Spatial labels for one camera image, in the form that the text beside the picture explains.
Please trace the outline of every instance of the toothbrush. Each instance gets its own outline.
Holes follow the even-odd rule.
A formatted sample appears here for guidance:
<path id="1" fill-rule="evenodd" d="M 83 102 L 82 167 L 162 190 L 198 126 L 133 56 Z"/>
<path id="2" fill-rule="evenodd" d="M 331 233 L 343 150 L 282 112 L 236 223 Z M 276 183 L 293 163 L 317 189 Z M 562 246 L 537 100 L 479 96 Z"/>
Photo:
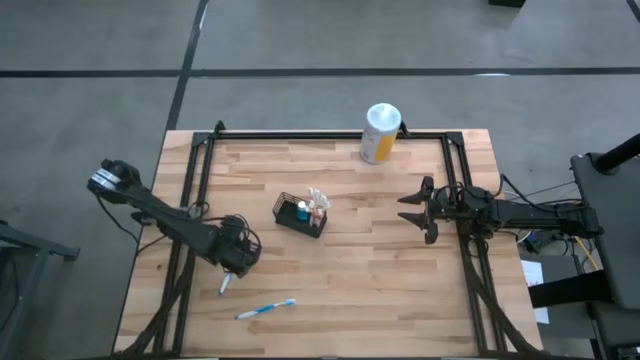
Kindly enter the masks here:
<path id="1" fill-rule="evenodd" d="M 265 307 L 262 307 L 260 309 L 255 309 L 255 310 L 251 310 L 251 311 L 247 311 L 246 313 L 242 313 L 240 315 L 236 315 L 235 319 L 236 320 L 240 320 L 240 319 L 244 319 L 244 318 L 248 318 L 254 315 L 258 315 L 260 313 L 263 312 L 267 312 L 269 310 L 273 310 L 276 307 L 280 306 L 280 305 L 285 305 L 285 306 L 292 306 L 296 304 L 296 299 L 287 299 L 281 303 L 277 303 L 277 304 L 271 304 L 271 305 L 267 305 Z"/>

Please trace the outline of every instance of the toothbrush handle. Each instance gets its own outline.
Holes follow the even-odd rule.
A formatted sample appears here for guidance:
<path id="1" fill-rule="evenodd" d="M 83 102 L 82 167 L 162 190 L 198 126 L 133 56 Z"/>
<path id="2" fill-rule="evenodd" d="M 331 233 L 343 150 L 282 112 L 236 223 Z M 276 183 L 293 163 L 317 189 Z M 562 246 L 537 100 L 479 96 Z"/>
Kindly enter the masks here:
<path id="1" fill-rule="evenodd" d="M 220 285 L 220 290 L 218 291 L 218 296 L 222 296 L 224 291 L 227 290 L 227 286 L 229 286 L 229 282 L 231 281 L 231 273 L 228 273 L 224 276 L 224 280 L 222 281 L 222 285 Z"/>
<path id="2" fill-rule="evenodd" d="M 244 318 L 248 318 L 248 317 L 250 317 L 250 316 L 258 315 L 258 314 L 260 314 L 260 313 L 263 313 L 263 312 L 269 311 L 269 310 L 271 310 L 271 309 L 273 309 L 273 308 L 275 308 L 275 307 L 276 307 L 276 306 L 275 306 L 275 304 L 272 304 L 272 305 L 267 305 L 267 306 L 265 306 L 265 307 L 262 307 L 262 308 L 260 308 L 260 309 L 247 311 L 246 313 L 242 313 L 242 314 L 240 314 L 240 315 L 237 315 L 237 316 L 236 316 L 236 319 L 244 319 Z"/>

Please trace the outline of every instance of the small black wire basket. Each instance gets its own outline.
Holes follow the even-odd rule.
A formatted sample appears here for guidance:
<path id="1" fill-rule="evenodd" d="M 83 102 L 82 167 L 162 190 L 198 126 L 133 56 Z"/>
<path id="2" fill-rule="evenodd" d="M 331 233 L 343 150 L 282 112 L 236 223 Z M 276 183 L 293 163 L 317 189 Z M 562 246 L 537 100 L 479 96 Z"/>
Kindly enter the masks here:
<path id="1" fill-rule="evenodd" d="M 276 201 L 273 207 L 273 216 L 276 217 L 276 224 L 300 231 L 314 238 L 319 238 L 320 234 L 322 234 L 322 229 L 324 229 L 324 225 L 327 223 L 327 212 L 324 212 L 320 226 L 311 226 L 309 220 L 298 220 L 297 211 L 300 201 L 304 201 L 306 204 L 309 203 L 304 199 L 285 192 L 280 194 L 278 201 Z"/>

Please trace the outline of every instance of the white lid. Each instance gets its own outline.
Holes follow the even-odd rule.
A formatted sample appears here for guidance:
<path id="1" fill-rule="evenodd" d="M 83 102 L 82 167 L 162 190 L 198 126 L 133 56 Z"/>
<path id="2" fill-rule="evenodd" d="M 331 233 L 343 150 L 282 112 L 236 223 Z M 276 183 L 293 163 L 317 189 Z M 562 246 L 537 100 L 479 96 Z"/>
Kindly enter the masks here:
<path id="1" fill-rule="evenodd" d="M 402 115 L 395 106 L 387 103 L 375 104 L 367 111 L 367 121 L 376 130 L 387 133 L 400 127 Z"/>

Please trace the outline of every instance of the concrete floor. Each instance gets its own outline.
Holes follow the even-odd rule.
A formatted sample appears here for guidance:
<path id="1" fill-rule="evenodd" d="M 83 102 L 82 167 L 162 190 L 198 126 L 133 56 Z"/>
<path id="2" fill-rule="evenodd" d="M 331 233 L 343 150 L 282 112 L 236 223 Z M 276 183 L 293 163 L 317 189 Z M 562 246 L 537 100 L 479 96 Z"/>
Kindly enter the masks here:
<path id="1" fill-rule="evenodd" d="M 0 70 L 179 69 L 196 7 L 0 0 Z M 640 66 L 639 36 L 622 0 L 212 0 L 193 68 Z M 0 219 L 82 247 L 49 265 L 25 357 L 110 351 L 134 245 L 85 184 L 105 157 L 151 184 L 176 81 L 0 79 Z M 640 75 L 191 79 L 177 126 L 361 128 L 386 101 L 411 128 L 489 128 L 500 170 L 528 192 L 571 179 L 571 155 L 637 133 L 639 87 Z"/>

